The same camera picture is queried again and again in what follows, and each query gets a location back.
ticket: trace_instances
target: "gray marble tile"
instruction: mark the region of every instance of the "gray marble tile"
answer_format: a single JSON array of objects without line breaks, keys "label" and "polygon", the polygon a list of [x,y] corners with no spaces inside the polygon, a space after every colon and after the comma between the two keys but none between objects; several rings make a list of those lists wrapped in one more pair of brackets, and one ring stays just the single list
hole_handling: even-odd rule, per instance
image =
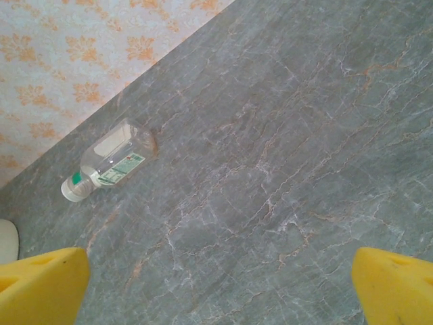
[{"label": "gray marble tile", "polygon": [[[87,249],[77,324],[366,324],[357,248],[433,260],[432,12],[235,1],[1,190],[21,257]],[[125,116],[159,159],[66,201]]]}]

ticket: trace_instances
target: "white object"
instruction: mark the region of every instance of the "white object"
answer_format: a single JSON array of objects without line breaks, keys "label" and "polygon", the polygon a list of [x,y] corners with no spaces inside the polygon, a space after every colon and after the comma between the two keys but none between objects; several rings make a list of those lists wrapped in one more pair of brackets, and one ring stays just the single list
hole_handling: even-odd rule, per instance
[{"label": "white object", "polygon": [[85,151],[80,171],[63,182],[62,194],[78,202],[97,188],[120,186],[157,153],[152,133],[126,118]]},{"label": "white object", "polygon": [[18,231],[15,225],[0,219],[0,264],[7,264],[18,259]]}]

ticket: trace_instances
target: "orange floral pattern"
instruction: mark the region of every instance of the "orange floral pattern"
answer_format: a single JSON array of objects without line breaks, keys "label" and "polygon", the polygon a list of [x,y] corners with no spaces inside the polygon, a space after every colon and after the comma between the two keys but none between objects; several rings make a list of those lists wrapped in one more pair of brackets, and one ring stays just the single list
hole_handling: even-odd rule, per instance
[{"label": "orange floral pattern", "polygon": [[51,139],[58,138],[58,134],[54,131],[53,123],[29,123],[30,133],[33,137],[46,137]]},{"label": "orange floral pattern", "polygon": [[134,8],[141,6],[150,10],[150,12],[157,13],[162,20],[168,20],[167,27],[173,32],[179,32],[179,23],[176,20],[170,19],[170,14],[164,9],[162,3],[165,0],[129,0],[129,5]]},{"label": "orange floral pattern", "polygon": [[84,85],[80,85],[76,83],[74,85],[75,89],[75,101],[79,102],[100,102],[101,95],[97,88],[99,85],[97,83],[85,83]]},{"label": "orange floral pattern", "polygon": [[29,62],[36,61],[36,53],[33,47],[29,46],[32,40],[29,36],[19,37],[14,34],[12,37],[5,35],[0,36],[0,51],[5,54],[5,59],[11,62],[14,59],[19,61]]},{"label": "orange floral pattern", "polygon": [[193,0],[190,8],[199,7],[201,10],[206,10],[209,14],[219,13],[220,2],[218,0]]},{"label": "orange floral pattern", "polygon": [[3,168],[19,168],[19,164],[11,155],[0,155],[0,167]]},{"label": "orange floral pattern", "polygon": [[0,187],[233,0],[0,0]]},{"label": "orange floral pattern", "polygon": [[138,59],[154,62],[154,49],[152,47],[152,43],[154,41],[155,39],[148,39],[144,36],[140,37],[139,39],[137,37],[128,37],[128,60]]}]

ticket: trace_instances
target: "white bottle cap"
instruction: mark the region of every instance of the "white bottle cap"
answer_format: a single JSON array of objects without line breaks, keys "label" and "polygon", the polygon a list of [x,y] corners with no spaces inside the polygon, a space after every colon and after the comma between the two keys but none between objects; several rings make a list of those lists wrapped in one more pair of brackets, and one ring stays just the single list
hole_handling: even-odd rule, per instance
[{"label": "white bottle cap", "polygon": [[72,202],[78,202],[84,199],[82,196],[76,195],[68,186],[68,179],[62,184],[62,194],[65,198]]},{"label": "white bottle cap", "polygon": [[14,224],[0,219],[0,264],[7,264],[18,259],[18,232]]}]

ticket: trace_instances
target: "bottle label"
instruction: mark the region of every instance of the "bottle label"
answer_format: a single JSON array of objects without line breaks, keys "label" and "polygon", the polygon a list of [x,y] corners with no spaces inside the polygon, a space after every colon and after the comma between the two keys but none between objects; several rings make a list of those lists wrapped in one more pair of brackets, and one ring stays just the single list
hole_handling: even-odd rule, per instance
[{"label": "bottle label", "polygon": [[72,184],[76,185],[81,181],[82,179],[79,171],[77,171],[74,175],[72,175]]},{"label": "bottle label", "polygon": [[139,154],[131,153],[127,157],[123,158],[120,162],[115,164],[112,168],[108,169],[104,174],[98,177],[104,185],[115,185],[123,177],[133,171],[138,165],[145,160],[144,157]]}]

